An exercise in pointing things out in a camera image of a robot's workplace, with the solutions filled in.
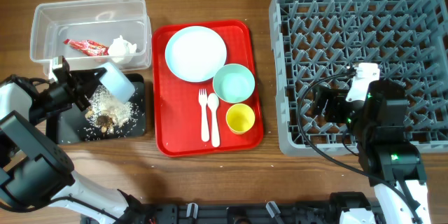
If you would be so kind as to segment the light blue bowl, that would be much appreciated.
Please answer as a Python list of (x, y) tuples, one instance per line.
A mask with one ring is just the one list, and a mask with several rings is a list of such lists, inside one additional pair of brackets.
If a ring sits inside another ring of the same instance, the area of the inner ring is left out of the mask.
[(98, 66), (104, 68), (106, 73), (99, 79), (100, 83), (121, 103), (125, 104), (135, 92), (135, 87), (130, 80), (111, 62)]

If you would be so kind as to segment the red snack wrapper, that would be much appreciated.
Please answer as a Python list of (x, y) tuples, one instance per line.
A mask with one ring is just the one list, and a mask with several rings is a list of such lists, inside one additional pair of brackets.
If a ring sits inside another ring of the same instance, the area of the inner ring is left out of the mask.
[(89, 57), (106, 56), (109, 54), (109, 48), (107, 46), (92, 40), (76, 41), (72, 39), (66, 39), (64, 41), (64, 44), (70, 46), (74, 50), (82, 52), (84, 55), (87, 55)]

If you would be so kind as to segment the white tissue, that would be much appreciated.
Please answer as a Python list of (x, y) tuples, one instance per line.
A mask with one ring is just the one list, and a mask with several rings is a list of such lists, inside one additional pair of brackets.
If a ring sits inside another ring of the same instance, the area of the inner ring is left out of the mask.
[(128, 64), (131, 62), (134, 54), (137, 52), (137, 44), (130, 43), (122, 36), (115, 38), (108, 47), (110, 60), (115, 64)]

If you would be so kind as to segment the yellow cup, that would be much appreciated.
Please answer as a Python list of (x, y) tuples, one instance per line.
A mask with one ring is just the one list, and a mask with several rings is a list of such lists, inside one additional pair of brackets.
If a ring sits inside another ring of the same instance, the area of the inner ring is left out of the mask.
[(234, 134), (244, 134), (255, 124), (255, 113), (246, 104), (234, 104), (226, 113), (225, 121)]

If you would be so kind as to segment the mint green bowl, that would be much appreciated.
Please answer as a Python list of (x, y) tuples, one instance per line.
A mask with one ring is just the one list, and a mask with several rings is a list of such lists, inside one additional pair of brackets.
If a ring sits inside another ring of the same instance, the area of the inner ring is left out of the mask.
[(256, 85), (252, 72), (241, 64), (226, 64), (218, 70), (212, 83), (216, 95), (231, 104), (246, 101)]

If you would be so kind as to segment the light blue plate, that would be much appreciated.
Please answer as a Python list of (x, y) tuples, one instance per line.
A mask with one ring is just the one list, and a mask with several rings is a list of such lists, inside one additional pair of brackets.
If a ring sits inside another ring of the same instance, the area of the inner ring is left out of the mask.
[(213, 78), (227, 60), (223, 38), (203, 26), (190, 26), (177, 31), (167, 42), (165, 62), (175, 77), (201, 83)]

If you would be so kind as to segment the white plastic fork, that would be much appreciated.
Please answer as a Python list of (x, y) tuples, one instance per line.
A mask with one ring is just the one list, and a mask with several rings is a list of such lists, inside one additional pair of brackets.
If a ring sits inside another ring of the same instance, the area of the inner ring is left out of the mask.
[(208, 119), (207, 119), (207, 91), (199, 89), (198, 101), (201, 106), (201, 139), (203, 142), (210, 140)]

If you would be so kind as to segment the white plastic spoon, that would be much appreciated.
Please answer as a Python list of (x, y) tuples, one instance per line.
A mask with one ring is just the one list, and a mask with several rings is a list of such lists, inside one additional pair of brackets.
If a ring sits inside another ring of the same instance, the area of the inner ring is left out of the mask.
[(215, 93), (211, 93), (207, 99), (207, 106), (211, 111), (211, 144), (217, 148), (220, 146), (221, 139), (217, 119), (217, 110), (219, 107), (219, 98)]

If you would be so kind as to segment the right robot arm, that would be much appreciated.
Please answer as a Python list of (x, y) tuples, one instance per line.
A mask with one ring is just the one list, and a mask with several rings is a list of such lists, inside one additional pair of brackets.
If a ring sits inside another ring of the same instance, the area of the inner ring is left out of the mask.
[(405, 89), (389, 80), (372, 81), (360, 101), (346, 90), (313, 87), (315, 114), (344, 123), (358, 142), (358, 161), (369, 175), (387, 223), (429, 223), (427, 176), (421, 154), (405, 138)]

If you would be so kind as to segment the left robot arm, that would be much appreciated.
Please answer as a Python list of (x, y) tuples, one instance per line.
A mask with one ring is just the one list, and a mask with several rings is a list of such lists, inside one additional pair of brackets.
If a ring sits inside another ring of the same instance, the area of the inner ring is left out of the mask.
[(149, 223), (154, 210), (132, 195), (105, 188), (80, 175), (69, 156), (36, 128), (75, 104), (85, 110), (88, 97), (103, 85), (128, 101), (133, 85), (114, 65), (72, 71), (62, 64), (42, 92), (41, 78), (15, 74), (1, 82), (1, 208), (15, 213), (60, 207), (97, 223)]

